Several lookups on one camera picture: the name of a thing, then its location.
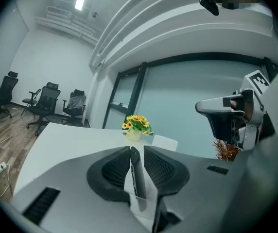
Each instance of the chair headrest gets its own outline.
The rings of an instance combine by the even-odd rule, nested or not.
[[[10,72],[8,73],[8,76],[11,77],[11,78],[17,78],[18,73],[17,73],[17,72],[12,72],[12,71],[10,71]]]
[[[46,84],[46,86],[47,86],[48,88],[52,89],[52,90],[58,90],[58,87],[59,87],[58,84],[56,84],[56,83],[51,83],[51,82],[48,82],[48,83]]]
[[[80,91],[80,90],[76,90],[76,89],[74,90],[74,93],[78,96],[82,96],[85,94],[84,91]]]

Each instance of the yellow vase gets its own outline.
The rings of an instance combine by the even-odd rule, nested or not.
[[[127,138],[128,140],[139,142],[141,140],[141,135],[142,135],[141,131],[131,129],[127,134]]]

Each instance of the flower bouquet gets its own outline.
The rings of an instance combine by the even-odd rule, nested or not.
[[[128,116],[127,123],[123,123],[123,129],[128,129],[127,137],[132,141],[140,141],[143,135],[153,135],[153,131],[147,119],[143,116]]]

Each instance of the cable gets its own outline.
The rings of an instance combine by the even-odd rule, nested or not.
[[[25,125],[23,125],[19,130],[21,130],[24,126],[26,126],[29,122],[27,122]],[[16,134],[19,130],[16,130],[15,133],[13,133],[10,137],[6,138],[5,140],[1,141],[0,144],[2,144],[4,141],[8,140],[9,138],[11,138],[14,134]]]
[[[9,182],[9,169],[11,168],[11,166],[9,164],[6,164],[8,166],[8,171],[6,172],[6,170],[3,168],[3,166],[1,166],[1,168],[7,173],[7,181],[8,181],[8,186],[6,187],[5,191],[0,195],[0,198],[3,197],[3,195],[5,194],[5,192],[8,190],[8,188],[10,188],[11,190],[11,194],[13,195],[13,191],[12,191],[12,186]]]

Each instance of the white table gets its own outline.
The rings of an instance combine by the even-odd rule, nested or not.
[[[73,127],[69,125],[49,123],[41,135],[38,137],[31,148],[17,179],[14,195],[25,185],[35,178],[63,161],[96,153],[106,149],[112,149],[123,146],[133,146],[140,151],[143,164],[143,146],[149,143],[141,140],[133,142],[122,134],[122,130],[102,130]],[[149,230],[151,230],[154,216],[153,203],[157,197],[157,190],[143,168],[147,199],[150,201],[148,215],[139,215],[136,213],[136,207],[131,203],[131,210],[136,218]],[[124,190],[134,194],[131,172],[129,170],[125,178]]]

